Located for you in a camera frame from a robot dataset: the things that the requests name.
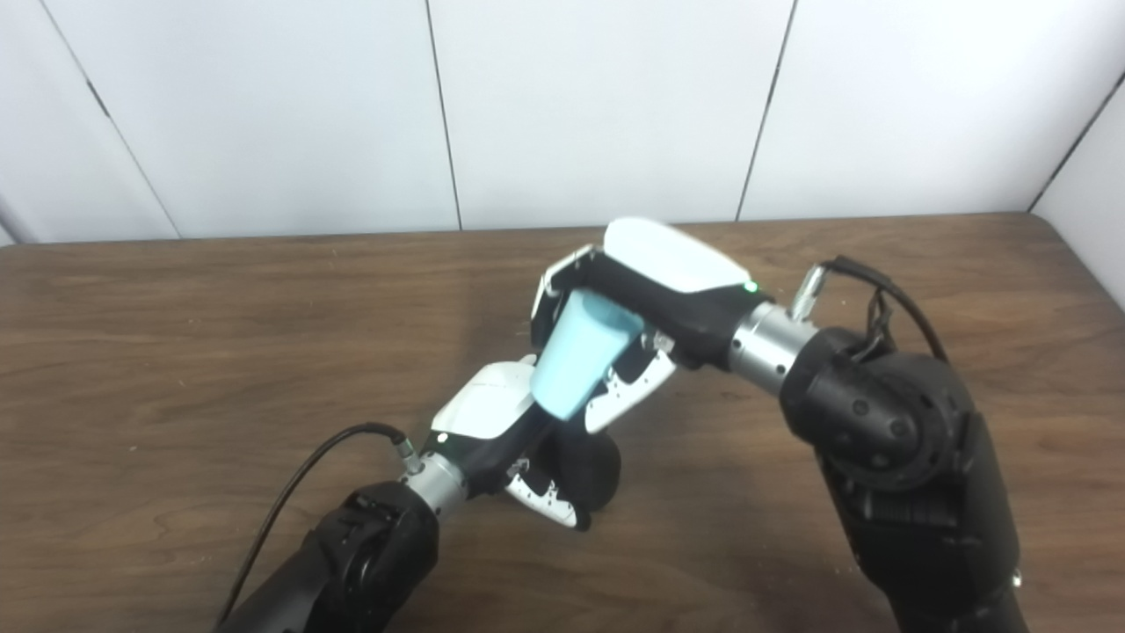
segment white wall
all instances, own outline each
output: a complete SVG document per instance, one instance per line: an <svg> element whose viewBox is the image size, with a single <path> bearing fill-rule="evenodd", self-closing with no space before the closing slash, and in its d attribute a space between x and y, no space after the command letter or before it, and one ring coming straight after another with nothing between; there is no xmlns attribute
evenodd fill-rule
<svg viewBox="0 0 1125 633"><path fill-rule="evenodd" d="M177 236L34 0L0 1L0 212L36 242Z"/></svg>
<svg viewBox="0 0 1125 633"><path fill-rule="evenodd" d="M1106 105L1035 212L1125 307L1125 90Z"/></svg>
<svg viewBox="0 0 1125 633"><path fill-rule="evenodd" d="M183 236L457 228L424 2L47 7Z"/></svg>
<svg viewBox="0 0 1125 633"><path fill-rule="evenodd" d="M1122 69L1120 0L800 0L741 217L1026 210Z"/></svg>
<svg viewBox="0 0 1125 633"><path fill-rule="evenodd" d="M431 0L467 228L732 219L792 0Z"/></svg>
<svg viewBox="0 0 1125 633"><path fill-rule="evenodd" d="M1119 0L426 7L0 2L2 218L65 241L1025 209L1125 69Z"/></svg>

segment wooden table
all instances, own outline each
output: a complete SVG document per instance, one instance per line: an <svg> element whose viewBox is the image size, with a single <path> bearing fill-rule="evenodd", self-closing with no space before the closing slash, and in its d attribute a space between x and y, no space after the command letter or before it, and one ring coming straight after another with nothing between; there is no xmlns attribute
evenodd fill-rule
<svg viewBox="0 0 1125 633"><path fill-rule="evenodd" d="M1125 319L1025 214L687 228L785 300L836 254L929 311L989 417L1037 633L1125 631ZM207 631L292 469L368 419L415 438L482 365L528 352L540 272L596 229L22 245L0 251L0 631ZM858 326L832 282L819 324ZM900 343L917 345L899 319ZM506 498L446 523L392 630L893 632L775 403L704 370L619 422L587 534ZM306 480L251 586L381 442Z"/></svg>

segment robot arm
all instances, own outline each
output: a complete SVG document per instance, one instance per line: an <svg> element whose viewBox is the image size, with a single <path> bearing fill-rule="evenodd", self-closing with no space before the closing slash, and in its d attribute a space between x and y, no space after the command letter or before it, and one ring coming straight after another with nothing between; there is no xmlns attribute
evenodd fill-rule
<svg viewBox="0 0 1125 633"><path fill-rule="evenodd" d="M808 322L829 272L876 287L866 334ZM584 246L541 280L531 332L541 364L575 346L554 335L588 291L639 316L676 365L711 365L777 397L904 633L1027 631L1012 591L1018 540L988 428L925 316L890 279L837 257L809 271L786 309L706 244L619 219L602 246ZM919 324L933 356L896 350L883 293Z"/></svg>
<svg viewBox="0 0 1125 633"><path fill-rule="evenodd" d="M440 524L480 495L506 490L556 523L588 528L590 510L616 489L620 456L604 434L564 426L536 405L534 362L482 369L436 414L420 454L405 436L394 441L405 472L352 492L230 616L224 612L216 631L382 631L436 564ZM627 408L619 404L596 419L608 424Z"/></svg>

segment black cable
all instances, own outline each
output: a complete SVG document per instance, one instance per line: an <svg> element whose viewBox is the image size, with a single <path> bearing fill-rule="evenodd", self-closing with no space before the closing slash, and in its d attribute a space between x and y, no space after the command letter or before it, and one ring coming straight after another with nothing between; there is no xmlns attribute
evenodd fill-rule
<svg viewBox="0 0 1125 633"><path fill-rule="evenodd" d="M295 473L292 473L292 477L289 478L289 482L285 485L285 488L281 489L281 494L278 495L277 500L273 501L273 507L266 514L266 521L262 522L262 526L258 530L258 535L254 536L254 541L250 545L246 559L242 561L242 568L238 569L238 575L234 578L234 586L231 587L231 594L227 596L226 603L223 605L223 611L218 614L218 620L215 622L215 629L218 629L220 624L226 622L231 612L234 611L234 604L238 602L238 594L242 593L242 586L245 585L246 578L250 576L250 570L254 567L254 560L258 559L258 553L262 550L262 545L266 544L266 537L269 536L270 530L273 527L273 522L276 522L278 515L281 514L281 508L285 506L286 501L289 500L289 496L292 495L292 491L297 489L297 485L300 483L300 480L305 479L305 476L308 474L308 471L313 470L313 467L321 461L321 458L323 458L335 445L353 435L360 434L381 435L390 440L390 443L396 446L406 442L406 434L393 426L381 425L379 423L366 423L345 428L328 438L324 444L320 445L316 451L313 451L313 454L305 460L305 463L302 464Z"/></svg>
<svg viewBox="0 0 1125 633"><path fill-rule="evenodd" d="M885 291L886 293L894 297L894 300L907 310L910 318L918 326L921 332L921 336L926 338L927 345L929 345L930 354L934 355L938 361L945 363L950 362L950 358L945 354L945 346L942 345L942 341L937 337L937 333L934 332L934 326L930 325L929 319L926 318L926 314L918 307L918 304L910 298L907 292L902 291L902 288L894 284L891 278L883 274L879 270L860 263L854 259L844 256L843 254L837 255L836 259L824 261L820 263L828 270L832 272L838 272L840 274L846 274L860 279L862 281L867 281L872 286Z"/></svg>

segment light blue cup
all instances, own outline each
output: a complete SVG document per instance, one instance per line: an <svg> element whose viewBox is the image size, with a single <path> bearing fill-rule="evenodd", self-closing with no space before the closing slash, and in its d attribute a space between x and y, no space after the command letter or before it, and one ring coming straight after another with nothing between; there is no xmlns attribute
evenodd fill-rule
<svg viewBox="0 0 1125 633"><path fill-rule="evenodd" d="M531 374L531 396L551 416L569 421L644 329L640 316L602 295L572 291Z"/></svg>

